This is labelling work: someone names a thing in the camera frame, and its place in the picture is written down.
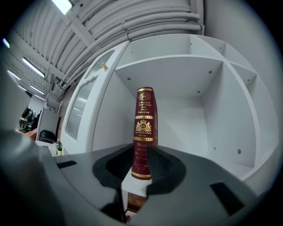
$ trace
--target white wall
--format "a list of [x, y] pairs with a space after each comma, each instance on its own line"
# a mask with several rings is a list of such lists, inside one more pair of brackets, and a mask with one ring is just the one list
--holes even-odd
[[32, 109], [36, 116], [40, 113], [44, 105], [44, 101], [39, 99], [38, 97], [32, 95], [30, 103], [28, 104], [28, 108]]
[[204, 0], [205, 35], [228, 42], [255, 68], [273, 101], [283, 155], [283, 68], [279, 49], [259, 16], [244, 2]]

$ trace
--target gold band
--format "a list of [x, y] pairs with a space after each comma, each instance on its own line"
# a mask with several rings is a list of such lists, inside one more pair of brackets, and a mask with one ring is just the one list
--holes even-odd
[[148, 138], [148, 137], [136, 137], [136, 136], [134, 136], [134, 140], [139, 140], [139, 141], [153, 141], [153, 138]]
[[132, 174], [137, 176], [137, 177], [151, 177], [150, 174], [148, 174], [148, 175], [141, 175], [141, 174], [138, 174], [138, 173], [134, 173], [133, 171], [132, 171]]
[[140, 116], [136, 116], [136, 117], [135, 117], [135, 119], [139, 119], [139, 118], [153, 119], [153, 116], [150, 116], [150, 115], [140, 115]]
[[143, 90], [150, 90], [150, 91], [153, 91], [153, 89], [150, 89], [150, 88], [142, 88], [142, 89], [139, 89], [138, 92], [139, 92], [139, 91], [143, 91]]

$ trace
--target white cabinet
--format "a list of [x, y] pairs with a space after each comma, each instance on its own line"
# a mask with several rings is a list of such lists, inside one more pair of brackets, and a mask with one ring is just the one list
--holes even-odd
[[[109, 68], [88, 76], [95, 62], [111, 51]], [[71, 137], [62, 132], [68, 153], [132, 143], [137, 89], [152, 87], [159, 145], [208, 158], [256, 192], [258, 180], [251, 177], [258, 169], [273, 173], [265, 164], [278, 145], [272, 101], [257, 72], [229, 44], [191, 34], [160, 35], [122, 43], [95, 62], [80, 81], [64, 120], [63, 130], [81, 84], [95, 77], [78, 138], [67, 147]]]

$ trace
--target book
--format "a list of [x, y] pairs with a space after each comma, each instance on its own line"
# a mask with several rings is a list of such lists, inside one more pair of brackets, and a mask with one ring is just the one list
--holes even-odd
[[131, 175], [139, 180], [150, 180], [147, 146], [158, 143], [157, 105], [151, 87], [138, 89], [134, 125], [134, 162]]

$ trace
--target window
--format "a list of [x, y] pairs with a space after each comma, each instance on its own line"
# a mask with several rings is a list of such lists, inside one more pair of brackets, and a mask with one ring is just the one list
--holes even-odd
[[89, 74], [85, 77], [87, 78], [88, 76], [92, 75], [93, 73], [97, 72], [99, 69], [101, 69], [101, 64], [102, 63], [107, 63], [107, 61], [109, 60], [109, 58], [112, 56], [112, 54], [114, 53], [114, 51], [109, 52], [107, 54], [105, 54], [103, 57], [101, 57], [97, 63], [93, 66], [92, 70], [89, 72]]
[[74, 139], [77, 139], [78, 137], [79, 126], [84, 112], [84, 107], [88, 101], [88, 96], [95, 81], [96, 79], [93, 79], [80, 88], [72, 105], [72, 109], [67, 122], [66, 132]]

